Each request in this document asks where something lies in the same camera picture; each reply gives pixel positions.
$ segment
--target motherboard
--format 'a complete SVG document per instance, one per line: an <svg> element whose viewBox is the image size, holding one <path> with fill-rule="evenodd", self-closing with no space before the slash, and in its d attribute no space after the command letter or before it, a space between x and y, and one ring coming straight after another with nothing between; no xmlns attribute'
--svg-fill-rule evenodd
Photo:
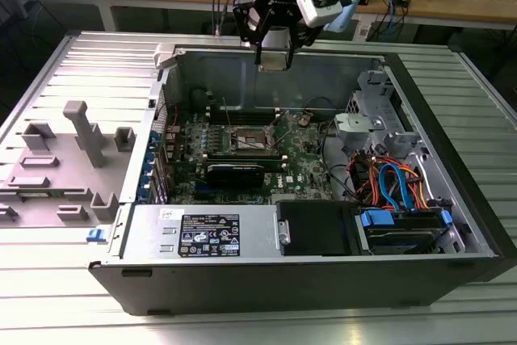
<svg viewBox="0 0 517 345"><path fill-rule="evenodd" d="M167 127L169 203L331 200L320 144L300 113L184 116Z"/></svg>

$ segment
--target white sticker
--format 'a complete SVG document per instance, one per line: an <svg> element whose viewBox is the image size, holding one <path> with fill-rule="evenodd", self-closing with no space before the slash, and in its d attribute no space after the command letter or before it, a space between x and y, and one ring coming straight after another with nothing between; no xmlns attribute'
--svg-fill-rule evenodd
<svg viewBox="0 0 517 345"><path fill-rule="evenodd" d="M174 220L181 217L185 213L185 209L160 209L160 220Z"/></svg>

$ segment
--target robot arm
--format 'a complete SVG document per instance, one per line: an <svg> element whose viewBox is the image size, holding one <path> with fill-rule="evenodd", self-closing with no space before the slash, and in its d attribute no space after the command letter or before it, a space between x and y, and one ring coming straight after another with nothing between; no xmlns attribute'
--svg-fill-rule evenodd
<svg viewBox="0 0 517 345"><path fill-rule="evenodd" d="M324 26L352 0L237 0L233 15L241 40L255 46L255 64L263 65L263 48L285 48L282 70L289 69L295 50L310 46ZM284 38L272 43L269 36Z"/></svg>

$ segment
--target floor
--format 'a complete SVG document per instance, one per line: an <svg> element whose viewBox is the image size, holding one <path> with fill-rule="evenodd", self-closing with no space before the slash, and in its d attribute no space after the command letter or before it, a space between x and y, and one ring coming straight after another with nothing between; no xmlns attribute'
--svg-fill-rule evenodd
<svg viewBox="0 0 517 345"><path fill-rule="evenodd" d="M47 7L69 30L102 30L99 14L92 6L48 4ZM0 25L0 121L9 114L65 33L45 11L40 11L38 4L28 3L26 8L27 19L18 22L11 20ZM211 20L210 14L203 11L117 7L115 13L120 29L128 32L206 34ZM325 32L320 38L350 40L354 29L355 22L344 33ZM224 33L235 34L235 26L227 23ZM502 32L405 25L400 34L381 37L380 40L455 44L485 75L490 74L494 63L501 63L502 60L496 54L500 52L503 42ZM517 49L508 54L508 61L492 78L492 82L509 104L517 109Z"/></svg>

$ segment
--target warning label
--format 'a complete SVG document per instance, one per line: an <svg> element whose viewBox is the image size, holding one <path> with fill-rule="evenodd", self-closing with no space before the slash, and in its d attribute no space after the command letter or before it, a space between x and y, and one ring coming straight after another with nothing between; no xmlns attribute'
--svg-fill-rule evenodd
<svg viewBox="0 0 517 345"><path fill-rule="evenodd" d="M238 214L184 214L179 236L182 258L240 255Z"/></svg>

